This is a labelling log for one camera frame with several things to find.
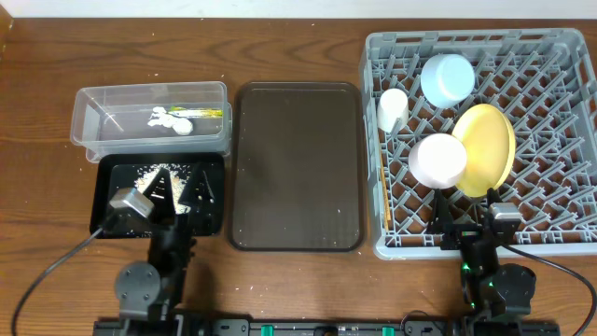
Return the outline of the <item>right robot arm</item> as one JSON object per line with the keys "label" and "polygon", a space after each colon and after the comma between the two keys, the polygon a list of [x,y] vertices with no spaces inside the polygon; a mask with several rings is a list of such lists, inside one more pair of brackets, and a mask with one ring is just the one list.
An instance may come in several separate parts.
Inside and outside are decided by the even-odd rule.
{"label": "right robot arm", "polygon": [[535,273],[516,263],[502,264],[497,254],[521,224],[521,213],[494,189],[487,190],[487,201],[481,220],[457,224],[448,200],[435,191],[427,231],[442,235],[442,250],[460,253],[461,287],[472,307],[470,314],[447,324],[446,335],[522,335],[521,318],[531,313]]}

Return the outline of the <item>pink bowl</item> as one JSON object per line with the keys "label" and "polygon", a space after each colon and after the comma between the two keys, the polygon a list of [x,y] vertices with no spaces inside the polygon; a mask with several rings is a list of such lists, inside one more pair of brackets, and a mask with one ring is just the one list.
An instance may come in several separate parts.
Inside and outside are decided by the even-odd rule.
{"label": "pink bowl", "polygon": [[435,133],[410,150],[408,165],[414,178],[430,189],[454,187],[464,174],[467,154],[454,136]]}

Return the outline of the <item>wooden chopstick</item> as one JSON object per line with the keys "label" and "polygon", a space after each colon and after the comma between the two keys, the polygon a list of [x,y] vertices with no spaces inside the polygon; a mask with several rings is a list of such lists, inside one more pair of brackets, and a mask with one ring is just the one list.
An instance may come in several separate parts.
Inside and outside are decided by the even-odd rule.
{"label": "wooden chopstick", "polygon": [[386,231],[390,230],[391,220],[392,220],[391,211],[389,209],[388,204],[386,204],[384,206],[384,210],[383,210],[383,223],[384,223],[384,229]]}
{"label": "wooden chopstick", "polygon": [[388,198],[387,198],[387,187],[386,187],[386,179],[385,179],[385,171],[384,171],[384,164],[383,164],[383,156],[380,152],[380,180],[382,182],[382,201],[383,201],[383,209],[385,213],[385,217],[387,217],[387,208],[388,208]]}

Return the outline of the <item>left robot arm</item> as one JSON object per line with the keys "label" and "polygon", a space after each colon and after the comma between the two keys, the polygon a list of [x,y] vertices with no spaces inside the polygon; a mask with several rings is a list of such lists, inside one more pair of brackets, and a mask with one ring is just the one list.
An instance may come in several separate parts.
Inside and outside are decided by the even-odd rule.
{"label": "left robot arm", "polygon": [[104,239],[149,239],[147,259],[124,266],[116,322],[96,335],[209,335],[209,321],[179,308],[191,249],[221,230],[225,166],[219,156],[113,155],[102,159],[90,229]]}

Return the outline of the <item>light blue bowl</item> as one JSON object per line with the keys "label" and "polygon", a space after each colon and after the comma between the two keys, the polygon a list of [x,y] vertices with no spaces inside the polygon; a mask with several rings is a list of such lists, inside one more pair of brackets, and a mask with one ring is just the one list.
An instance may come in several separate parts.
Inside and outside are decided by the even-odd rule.
{"label": "light blue bowl", "polygon": [[421,87],[431,105],[451,108],[473,91],[475,71],[470,61],[462,55],[439,54],[423,65]]}

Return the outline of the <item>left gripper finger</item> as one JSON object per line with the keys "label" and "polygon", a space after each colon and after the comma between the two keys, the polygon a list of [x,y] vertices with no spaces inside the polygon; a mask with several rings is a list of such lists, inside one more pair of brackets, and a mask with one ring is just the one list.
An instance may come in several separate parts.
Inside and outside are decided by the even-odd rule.
{"label": "left gripper finger", "polygon": [[160,168],[143,194],[153,203],[152,219],[174,218],[174,196],[168,170]]}
{"label": "left gripper finger", "polygon": [[199,213],[206,204],[215,204],[215,194],[203,165],[197,164],[192,169],[178,203],[186,207],[189,215]]}

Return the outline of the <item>small white green cup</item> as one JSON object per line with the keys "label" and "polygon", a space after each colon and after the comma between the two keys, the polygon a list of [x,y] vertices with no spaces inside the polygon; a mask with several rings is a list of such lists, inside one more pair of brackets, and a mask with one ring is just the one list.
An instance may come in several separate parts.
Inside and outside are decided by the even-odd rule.
{"label": "small white green cup", "polygon": [[404,128],[409,118],[409,97],[401,89],[384,91],[377,104],[378,127],[386,133]]}

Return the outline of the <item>yellow plate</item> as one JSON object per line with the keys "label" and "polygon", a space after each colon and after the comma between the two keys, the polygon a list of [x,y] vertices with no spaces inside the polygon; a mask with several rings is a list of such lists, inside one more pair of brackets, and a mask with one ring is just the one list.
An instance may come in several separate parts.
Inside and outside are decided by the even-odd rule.
{"label": "yellow plate", "polygon": [[465,171],[456,183],[469,198],[483,197],[498,189],[512,170],[516,138],[511,122],[497,107],[470,107],[456,122],[452,133],[465,147]]}

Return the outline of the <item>cooked rice pile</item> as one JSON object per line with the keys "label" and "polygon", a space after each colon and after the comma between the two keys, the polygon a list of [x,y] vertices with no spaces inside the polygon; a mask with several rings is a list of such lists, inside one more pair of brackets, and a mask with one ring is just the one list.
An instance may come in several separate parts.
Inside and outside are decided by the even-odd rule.
{"label": "cooked rice pile", "polygon": [[159,163],[139,168],[137,171],[139,177],[134,181],[134,187],[143,192],[160,168],[165,168],[170,172],[174,196],[174,213],[178,216],[185,215],[187,209],[184,205],[179,204],[178,200],[191,174],[190,164]]}

